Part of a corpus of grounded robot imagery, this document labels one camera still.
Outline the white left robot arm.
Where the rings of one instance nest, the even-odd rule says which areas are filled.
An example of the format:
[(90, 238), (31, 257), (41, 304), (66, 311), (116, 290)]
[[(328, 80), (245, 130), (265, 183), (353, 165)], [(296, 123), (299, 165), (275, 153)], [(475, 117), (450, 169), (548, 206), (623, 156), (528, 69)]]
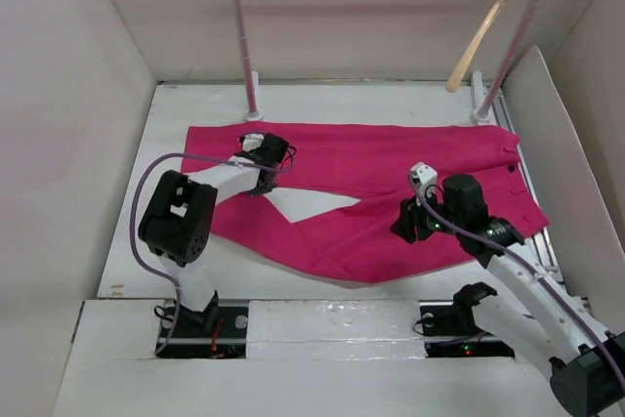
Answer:
[(272, 133), (247, 133), (239, 138), (240, 151), (228, 159), (175, 153), (159, 159), (180, 158), (210, 162), (191, 177), (165, 171), (139, 222), (137, 236), (165, 268), (158, 275), (174, 283), (172, 317), (181, 317), (196, 335), (211, 333), (218, 322), (219, 295), (201, 262), (219, 204), (245, 194), (264, 195), (277, 187), (276, 178), (293, 163), (297, 149)]

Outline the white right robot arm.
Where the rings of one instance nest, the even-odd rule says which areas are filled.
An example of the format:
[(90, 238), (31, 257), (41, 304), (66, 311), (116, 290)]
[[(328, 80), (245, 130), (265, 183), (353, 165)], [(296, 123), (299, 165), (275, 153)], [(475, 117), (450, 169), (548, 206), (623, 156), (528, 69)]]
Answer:
[(479, 182), (458, 174), (437, 181), (430, 166), (408, 173), (412, 197), (401, 202), (391, 232), (413, 244), (434, 233), (452, 235), (461, 249), (522, 303), (517, 310), (479, 282), (453, 297), (451, 320), (462, 332), (490, 333), (529, 361), (571, 416), (598, 416), (624, 405), (624, 336), (589, 314), (520, 249), (524, 239), (507, 220), (489, 214)]

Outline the pink trousers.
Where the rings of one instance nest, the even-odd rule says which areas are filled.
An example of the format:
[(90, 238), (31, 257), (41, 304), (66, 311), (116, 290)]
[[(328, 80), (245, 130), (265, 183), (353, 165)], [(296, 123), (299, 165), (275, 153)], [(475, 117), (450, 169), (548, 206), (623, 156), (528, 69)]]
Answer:
[(297, 149), (282, 188), (349, 196), (354, 204), (290, 222), (265, 197), (219, 204), (212, 231), (296, 271), (368, 284), (445, 269), (468, 260), (459, 243), (437, 233), (409, 244), (390, 232), (410, 196), (409, 169), (423, 162), (441, 177), (470, 174), (491, 214), (532, 236), (548, 219), (519, 170), (517, 135), (497, 126), (400, 127), (248, 122), (191, 127), (185, 154), (229, 158), (246, 133), (272, 133)]

